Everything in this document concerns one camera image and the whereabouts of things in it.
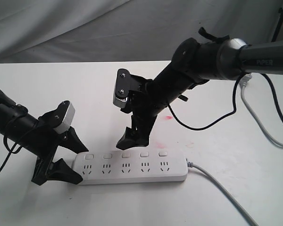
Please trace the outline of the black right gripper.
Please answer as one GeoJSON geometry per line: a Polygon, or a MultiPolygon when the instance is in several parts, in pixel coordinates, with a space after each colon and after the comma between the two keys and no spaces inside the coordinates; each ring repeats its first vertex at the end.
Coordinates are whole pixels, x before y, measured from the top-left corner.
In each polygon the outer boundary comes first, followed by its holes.
{"type": "Polygon", "coordinates": [[[159,74],[154,79],[145,79],[130,74],[128,100],[120,110],[131,113],[131,126],[126,127],[116,148],[127,150],[133,147],[147,147],[157,115],[170,102],[170,76],[159,74]]]}

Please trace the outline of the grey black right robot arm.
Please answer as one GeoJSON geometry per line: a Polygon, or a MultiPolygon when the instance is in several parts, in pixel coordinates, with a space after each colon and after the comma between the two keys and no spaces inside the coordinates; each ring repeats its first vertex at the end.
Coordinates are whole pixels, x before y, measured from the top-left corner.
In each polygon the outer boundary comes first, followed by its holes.
{"type": "Polygon", "coordinates": [[[250,73],[283,75],[283,41],[249,45],[238,38],[215,37],[204,28],[199,34],[207,43],[194,38],[183,41],[154,79],[133,75],[127,69],[117,71],[113,103],[131,114],[132,122],[117,142],[118,149],[148,146],[157,115],[176,99],[187,101],[186,90],[210,80],[239,83],[250,73]]]}

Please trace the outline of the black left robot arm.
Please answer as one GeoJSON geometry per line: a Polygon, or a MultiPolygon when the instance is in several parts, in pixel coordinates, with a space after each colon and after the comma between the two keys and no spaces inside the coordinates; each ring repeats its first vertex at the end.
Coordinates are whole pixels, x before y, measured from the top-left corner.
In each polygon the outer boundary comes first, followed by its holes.
{"type": "Polygon", "coordinates": [[[0,90],[0,134],[8,156],[24,148],[37,160],[31,181],[39,186],[49,180],[79,184],[83,178],[69,167],[63,159],[53,162],[59,146],[74,153],[88,149],[71,126],[75,108],[68,100],[61,102],[55,110],[34,118],[28,109],[10,99],[0,90]]]}

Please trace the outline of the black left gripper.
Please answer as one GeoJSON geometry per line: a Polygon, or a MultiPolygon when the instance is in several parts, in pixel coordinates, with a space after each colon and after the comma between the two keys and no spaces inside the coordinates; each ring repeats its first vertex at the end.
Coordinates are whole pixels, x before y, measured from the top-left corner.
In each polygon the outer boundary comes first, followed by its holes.
{"type": "Polygon", "coordinates": [[[55,110],[40,116],[36,130],[33,132],[38,147],[35,152],[37,160],[31,181],[39,186],[50,180],[77,185],[83,181],[82,176],[72,170],[63,159],[53,162],[53,158],[59,146],[73,152],[87,152],[88,149],[73,127],[62,134],[58,134],[53,129],[55,110]]]}

